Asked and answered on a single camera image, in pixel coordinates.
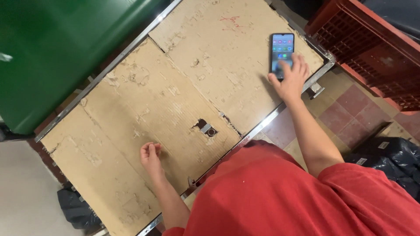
red plastic crate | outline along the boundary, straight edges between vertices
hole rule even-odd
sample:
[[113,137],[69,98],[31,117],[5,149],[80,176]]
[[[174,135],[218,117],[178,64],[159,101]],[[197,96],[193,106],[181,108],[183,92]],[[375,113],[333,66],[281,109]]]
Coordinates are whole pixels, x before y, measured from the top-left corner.
[[329,0],[305,32],[373,94],[407,115],[420,111],[420,45],[356,0]]

red sleeve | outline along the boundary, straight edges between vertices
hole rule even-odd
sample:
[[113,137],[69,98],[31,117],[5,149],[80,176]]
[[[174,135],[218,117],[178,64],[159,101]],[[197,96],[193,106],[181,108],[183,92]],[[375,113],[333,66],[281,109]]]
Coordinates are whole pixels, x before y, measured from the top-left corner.
[[181,227],[172,227],[163,232],[162,236],[182,236],[185,229]]
[[416,235],[420,232],[420,204],[380,170],[352,163],[340,163],[324,169],[318,176],[377,235],[389,235],[390,229]]

label on bag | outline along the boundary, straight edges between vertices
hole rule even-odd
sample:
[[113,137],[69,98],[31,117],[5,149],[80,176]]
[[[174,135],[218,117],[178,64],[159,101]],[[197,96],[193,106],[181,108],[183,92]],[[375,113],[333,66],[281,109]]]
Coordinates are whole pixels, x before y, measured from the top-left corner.
[[388,144],[389,144],[389,142],[382,142],[382,143],[378,146],[378,148],[380,148],[380,149],[385,149],[385,148],[386,148],[386,146],[388,146]]
[[367,159],[366,159],[366,158],[360,158],[360,159],[356,162],[356,164],[358,164],[358,165],[363,165],[363,163],[365,163],[365,161],[367,161]]

smartphone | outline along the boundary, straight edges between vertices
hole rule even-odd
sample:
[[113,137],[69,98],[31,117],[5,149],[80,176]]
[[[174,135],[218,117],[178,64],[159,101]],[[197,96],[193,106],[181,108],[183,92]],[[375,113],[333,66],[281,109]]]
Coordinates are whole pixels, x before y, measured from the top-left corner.
[[280,81],[284,73],[278,61],[284,60],[292,66],[291,54],[294,52],[294,34],[276,33],[270,36],[270,73],[274,73]]

tiled floor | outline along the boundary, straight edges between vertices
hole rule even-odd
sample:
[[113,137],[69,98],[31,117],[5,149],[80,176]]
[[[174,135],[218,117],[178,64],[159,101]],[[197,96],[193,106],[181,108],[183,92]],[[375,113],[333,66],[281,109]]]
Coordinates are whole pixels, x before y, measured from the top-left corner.
[[[403,115],[382,98],[372,96],[345,72],[337,69],[335,72],[330,71],[318,80],[325,90],[315,99],[309,100],[307,94],[302,99],[342,154],[348,153],[384,121],[395,121],[401,128],[399,134],[419,144],[420,113]],[[255,139],[274,143],[306,169],[287,108]]]

